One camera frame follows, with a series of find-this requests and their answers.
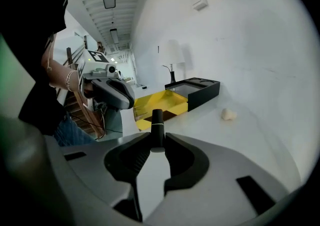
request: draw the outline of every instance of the white table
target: white table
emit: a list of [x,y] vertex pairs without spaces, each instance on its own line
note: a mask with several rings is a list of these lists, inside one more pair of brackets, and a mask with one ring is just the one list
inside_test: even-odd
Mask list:
[[[163,91],[164,86],[134,88],[135,98]],[[237,112],[234,121],[223,121],[221,111]],[[139,133],[133,109],[122,110],[123,136]],[[164,122],[169,133],[189,136],[201,141],[233,149],[255,162],[278,179],[290,192],[301,185],[300,175],[292,156],[282,141],[249,108],[224,93],[198,108]]]

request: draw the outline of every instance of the black box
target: black box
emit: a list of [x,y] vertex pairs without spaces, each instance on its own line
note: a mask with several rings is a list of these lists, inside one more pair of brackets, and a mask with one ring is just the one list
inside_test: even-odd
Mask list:
[[220,82],[204,78],[192,77],[175,83],[166,84],[171,90],[188,98],[188,112],[216,97],[220,91]]

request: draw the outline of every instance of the white wall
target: white wall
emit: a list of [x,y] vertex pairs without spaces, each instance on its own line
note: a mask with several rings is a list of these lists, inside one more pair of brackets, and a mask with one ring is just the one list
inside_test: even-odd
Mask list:
[[95,41],[94,38],[90,35],[86,36],[86,44],[88,46],[88,50],[91,50],[91,51],[98,50],[97,41]]
[[319,38],[300,0],[140,0],[132,26],[138,81],[167,84],[158,46],[179,41],[176,80],[221,82],[220,96],[247,107],[286,146],[301,179],[319,152]]
[[84,40],[80,36],[56,40],[53,48],[53,59],[63,65],[68,59],[67,48],[71,48],[71,53],[73,54],[83,44]]
[[74,53],[84,43],[84,36],[87,38],[88,50],[96,51],[97,42],[86,30],[76,21],[76,19],[66,10],[64,15],[66,28],[56,34],[53,58],[60,64],[67,60],[67,48],[71,48]]

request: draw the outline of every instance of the ceiling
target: ceiling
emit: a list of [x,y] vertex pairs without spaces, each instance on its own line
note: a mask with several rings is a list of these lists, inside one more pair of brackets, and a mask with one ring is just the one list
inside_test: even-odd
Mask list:
[[[138,0],[115,0],[115,8],[105,9],[103,0],[69,0],[67,9],[110,54],[129,48],[137,4]],[[114,45],[110,29],[117,29],[119,44]]]

